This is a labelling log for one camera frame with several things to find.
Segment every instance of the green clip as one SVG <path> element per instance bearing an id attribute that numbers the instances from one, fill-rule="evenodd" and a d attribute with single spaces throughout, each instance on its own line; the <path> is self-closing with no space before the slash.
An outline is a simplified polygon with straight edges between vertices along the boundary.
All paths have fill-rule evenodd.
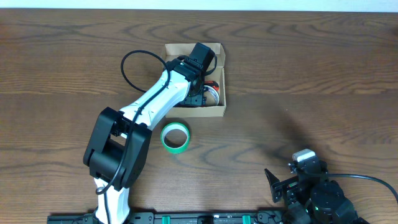
<path id="1" fill-rule="evenodd" d="M 170 224 L 170 217 L 162 217 L 162 224 Z"/>
<path id="2" fill-rule="evenodd" d="M 250 215 L 243 215 L 242 220 L 243 220 L 243 224 L 251 224 Z"/>

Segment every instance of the wood grain surface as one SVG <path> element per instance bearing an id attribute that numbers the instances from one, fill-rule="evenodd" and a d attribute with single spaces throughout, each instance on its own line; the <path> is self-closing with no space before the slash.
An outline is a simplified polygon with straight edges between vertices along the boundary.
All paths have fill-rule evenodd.
<path id="1" fill-rule="evenodd" d="M 398 16 L 378 13 L 0 10 L 0 223 L 97 206 L 82 158 L 101 110 L 140 97 L 122 78 L 130 50 L 221 42 L 223 118 L 164 119 L 134 184 L 134 208 L 257 210 L 272 203 L 264 168 L 290 177 L 310 147 L 330 172 L 372 175 L 398 189 Z M 160 65 L 126 61 L 149 88 Z M 187 152 L 169 154 L 161 128 L 184 121 Z M 338 179 L 359 215 L 397 223 L 393 195 L 375 182 Z"/>

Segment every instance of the cardboard box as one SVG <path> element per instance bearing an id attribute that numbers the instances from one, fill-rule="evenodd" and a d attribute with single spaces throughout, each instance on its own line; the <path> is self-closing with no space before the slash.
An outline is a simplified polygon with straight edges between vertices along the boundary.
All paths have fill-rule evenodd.
<path id="1" fill-rule="evenodd" d="M 180 55 L 189 55 L 195 44 L 165 44 L 162 51 L 162 58 L 167 62 L 177 58 Z M 205 77 L 205 81 L 216 81 L 220 89 L 220 103 L 218 106 L 206 106 L 197 108 L 180 108 L 174 107 L 167 114 L 166 118 L 192 118 L 192 117 L 215 117 L 224 116 L 226 108 L 225 98 L 225 79 L 224 79 L 224 64 L 225 52 L 220 43 L 203 43 L 210 47 L 217 55 L 217 68 L 211 74 Z M 208 70 L 214 68 L 215 60 L 211 62 Z"/>

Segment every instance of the green tape roll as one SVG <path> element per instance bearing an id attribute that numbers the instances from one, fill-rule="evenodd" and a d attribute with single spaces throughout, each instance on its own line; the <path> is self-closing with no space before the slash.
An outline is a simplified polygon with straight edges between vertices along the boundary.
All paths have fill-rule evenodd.
<path id="1" fill-rule="evenodd" d="M 180 147 L 170 147 L 170 146 L 166 145 L 166 143 L 164 141 L 165 138 L 166 138 L 166 134 L 171 132 L 171 131 L 173 131 L 173 130 L 181 130 L 187 136 L 187 140 Z M 177 123 L 177 122 L 170 123 L 170 124 L 166 125 L 166 127 L 163 128 L 162 133 L 160 134 L 160 140 L 162 140 L 163 146 L 170 153 L 173 153 L 173 154 L 178 154 L 178 153 L 181 153 L 181 152 L 185 151 L 187 149 L 188 145 L 189 145 L 189 139 L 190 139 L 190 135 L 189 135 L 188 128 L 185 127 L 185 125 L 183 125 L 182 123 Z"/>

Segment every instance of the white background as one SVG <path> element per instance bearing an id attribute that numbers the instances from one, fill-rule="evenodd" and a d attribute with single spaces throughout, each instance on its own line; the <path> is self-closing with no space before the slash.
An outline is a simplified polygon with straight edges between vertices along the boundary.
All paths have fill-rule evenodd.
<path id="1" fill-rule="evenodd" d="M 398 0 L 0 0 L 0 7 L 398 12 Z"/>

